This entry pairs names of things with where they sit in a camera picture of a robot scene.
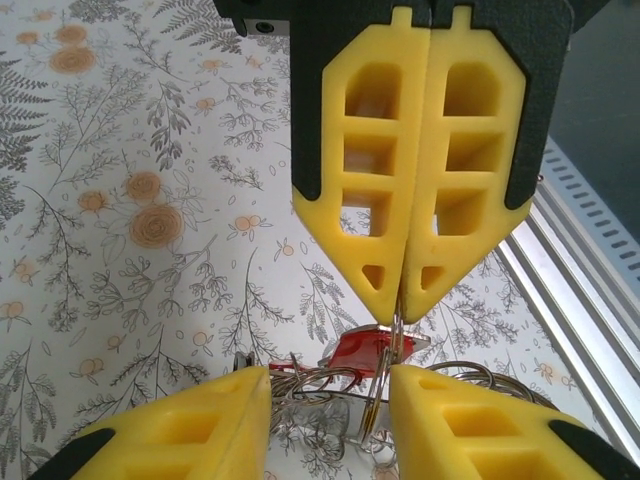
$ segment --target triangular cutout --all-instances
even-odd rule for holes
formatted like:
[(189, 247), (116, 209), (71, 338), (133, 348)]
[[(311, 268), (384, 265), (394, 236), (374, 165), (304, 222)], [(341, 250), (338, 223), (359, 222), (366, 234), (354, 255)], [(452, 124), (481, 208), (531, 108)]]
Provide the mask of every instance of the triangular cutout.
[(369, 283), (375, 290), (380, 290), (382, 288), (382, 283), (384, 282), (384, 267), (380, 265), (365, 265), (362, 267), (362, 273), (367, 277)]
[(420, 286), (423, 291), (429, 290), (431, 285), (444, 273), (444, 267), (423, 267)]

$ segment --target floral wallpaper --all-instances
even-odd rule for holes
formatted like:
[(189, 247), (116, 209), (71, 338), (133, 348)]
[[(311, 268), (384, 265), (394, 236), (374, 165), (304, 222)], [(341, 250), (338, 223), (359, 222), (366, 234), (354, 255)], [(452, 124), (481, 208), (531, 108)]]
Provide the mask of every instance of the floral wallpaper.
[[(0, 38), (0, 478), (236, 351), (315, 364), (372, 321), (291, 207), (286, 39), (211, 0), (4, 0)], [(495, 254), (409, 330), (413, 362), (483, 362), (599, 431)], [(299, 440), (265, 480), (398, 478)]]

